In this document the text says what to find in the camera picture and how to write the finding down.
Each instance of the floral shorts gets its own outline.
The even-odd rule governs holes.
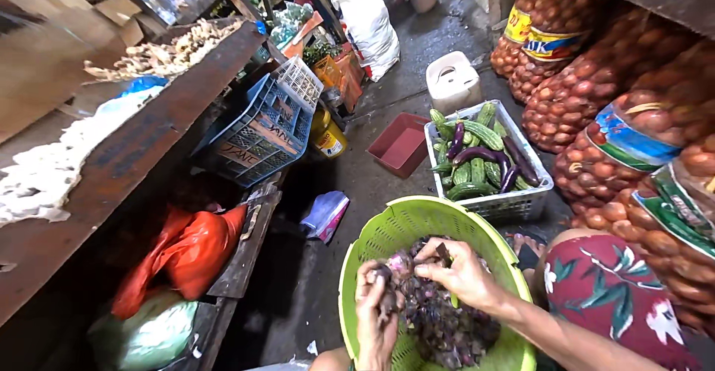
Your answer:
[[[575,238],[546,255],[551,314],[620,343],[667,370],[701,366],[684,345],[664,286],[626,242]]]

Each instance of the cardboard box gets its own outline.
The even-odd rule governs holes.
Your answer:
[[[68,8],[78,8],[91,10],[92,5],[86,0],[8,0],[24,12],[40,16],[42,18],[52,18],[60,15]]]
[[[0,35],[0,143],[94,80],[85,60],[111,67],[124,48],[113,23],[80,8]]]
[[[117,32],[128,47],[137,45],[144,39],[137,16],[142,10],[130,0],[104,0],[94,8],[114,22]]]
[[[124,26],[142,11],[130,0],[104,0],[94,7],[118,26]]]

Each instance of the wooden table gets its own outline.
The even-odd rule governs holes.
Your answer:
[[[64,207],[72,214],[68,220],[23,220],[0,229],[0,265],[12,268],[0,272],[0,325],[121,204],[142,198],[134,191],[140,183],[151,184],[188,156],[203,132],[198,127],[202,113],[265,40],[254,23],[245,22],[95,148]],[[1,145],[0,158],[50,143],[67,122],[59,114],[43,118]]]

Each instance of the white plastic crate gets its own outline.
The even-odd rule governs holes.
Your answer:
[[[277,75],[278,87],[282,91],[311,114],[315,112],[323,85],[300,57],[289,59],[273,74]]]
[[[496,103],[496,114],[494,118],[498,119],[499,122],[504,125],[506,133],[514,140],[517,148],[527,158],[534,170],[538,179],[541,180],[539,186],[535,188],[525,189],[523,191],[512,191],[507,193],[501,193],[498,195],[482,196],[480,198],[465,199],[463,201],[457,201],[458,204],[471,209],[473,212],[478,213],[484,219],[495,221],[495,220],[505,220],[505,219],[522,219],[531,220],[536,219],[541,215],[543,211],[544,203],[546,202],[546,194],[553,188],[553,179],[549,175],[548,171],[541,164],[536,152],[524,138],[519,127],[516,126],[514,120],[511,119],[509,113],[506,112],[501,102],[498,100],[486,101],[481,104],[475,105],[474,107],[465,108],[459,110],[452,115],[447,116],[447,121],[456,120],[457,118],[470,118],[476,112],[482,109],[482,107],[487,102]],[[430,154],[430,163],[434,167],[437,165],[437,158],[435,157],[434,149],[432,145],[435,143],[435,138],[437,138],[437,130],[435,129],[435,124],[429,122],[425,124],[425,138],[430,141],[428,146],[428,152]],[[437,185],[437,194],[440,198],[444,198],[444,190],[442,189],[442,182],[440,180],[439,174],[434,174],[435,184]]]

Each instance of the red plastic tray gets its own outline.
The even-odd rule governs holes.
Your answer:
[[[401,112],[372,142],[368,153],[390,173],[407,178],[427,157],[425,124],[429,118]]]

